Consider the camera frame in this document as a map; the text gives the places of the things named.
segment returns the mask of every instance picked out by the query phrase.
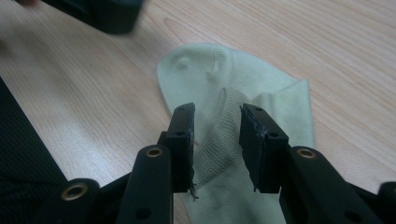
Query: wood grain surface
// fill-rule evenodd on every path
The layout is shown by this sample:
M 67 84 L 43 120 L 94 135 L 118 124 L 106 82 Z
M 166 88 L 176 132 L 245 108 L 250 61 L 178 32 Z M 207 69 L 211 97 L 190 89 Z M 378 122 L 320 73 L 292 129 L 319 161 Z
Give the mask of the wood grain surface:
M 158 62 L 212 42 L 310 80 L 317 150 L 346 181 L 376 192 L 396 180 L 395 1 L 146 1 L 124 36 L 0 2 L 1 78 L 68 179 L 130 172 L 170 120 Z M 180 200 L 175 222 L 189 222 Z

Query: black object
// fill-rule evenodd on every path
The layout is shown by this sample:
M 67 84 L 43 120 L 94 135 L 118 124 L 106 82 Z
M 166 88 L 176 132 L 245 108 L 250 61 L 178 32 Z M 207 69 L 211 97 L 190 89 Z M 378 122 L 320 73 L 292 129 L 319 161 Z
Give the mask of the black object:
M 193 104 L 175 110 L 168 131 L 139 151 L 130 174 L 101 189 L 90 179 L 66 182 L 2 80 L 0 104 L 1 223 L 29 222 L 38 207 L 40 224 L 172 223 L 173 193 L 194 193 Z M 318 151 L 290 147 L 257 106 L 244 105 L 241 122 L 253 186 L 264 193 L 281 188 L 288 223 L 396 223 L 396 182 L 378 195 L 348 184 Z
M 134 28 L 143 0 L 42 0 L 90 26 L 113 35 Z
M 0 223 L 25 223 L 66 178 L 0 78 Z
M 69 181 L 40 207 L 34 223 L 173 223 L 173 193 L 194 193 L 194 111 L 194 104 L 176 108 L 168 131 L 139 151 L 130 174 L 101 189 L 90 179 Z
M 279 193 L 289 138 L 265 110 L 243 106 L 239 145 L 254 190 Z
M 288 223 L 396 223 L 396 182 L 383 184 L 377 196 L 349 185 L 318 151 L 290 147 L 262 108 L 242 107 L 240 145 L 253 185 L 261 193 L 281 187 Z

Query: black mesh fabric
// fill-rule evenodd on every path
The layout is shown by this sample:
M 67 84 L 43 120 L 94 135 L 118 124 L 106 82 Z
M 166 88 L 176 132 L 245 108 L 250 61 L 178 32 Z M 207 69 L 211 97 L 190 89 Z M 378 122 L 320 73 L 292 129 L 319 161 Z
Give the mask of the black mesh fabric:
M 0 223 L 30 223 L 66 182 L 7 85 L 0 78 Z

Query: light green sock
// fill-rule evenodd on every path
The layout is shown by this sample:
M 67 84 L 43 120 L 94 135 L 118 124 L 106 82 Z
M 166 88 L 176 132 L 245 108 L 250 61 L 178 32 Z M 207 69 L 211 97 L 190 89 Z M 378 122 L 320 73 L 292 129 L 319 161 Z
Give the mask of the light green sock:
M 278 195 L 253 192 L 238 145 L 243 103 L 263 107 L 290 137 L 292 146 L 314 147 L 306 80 L 296 80 L 243 51 L 214 44 L 181 47 L 158 65 L 165 101 L 173 111 L 194 102 L 193 223 L 282 223 Z

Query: brass screw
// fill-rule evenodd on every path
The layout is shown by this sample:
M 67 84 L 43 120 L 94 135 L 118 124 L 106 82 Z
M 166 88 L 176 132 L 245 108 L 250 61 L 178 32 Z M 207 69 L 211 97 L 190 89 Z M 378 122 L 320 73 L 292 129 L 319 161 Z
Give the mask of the brass screw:
M 315 154 L 315 152 L 313 152 L 311 150 L 308 150 L 308 149 L 305 149 L 305 148 L 298 149 L 297 153 L 301 157 L 304 157 L 304 158 L 307 158 L 307 159 L 314 159 L 317 156 L 317 154 Z
M 163 154 L 163 150 L 158 147 L 154 147 L 146 151 L 146 156 L 148 157 L 159 157 L 162 154 Z
M 88 191 L 86 183 L 76 183 L 62 192 L 62 199 L 65 201 L 73 201 L 81 198 Z

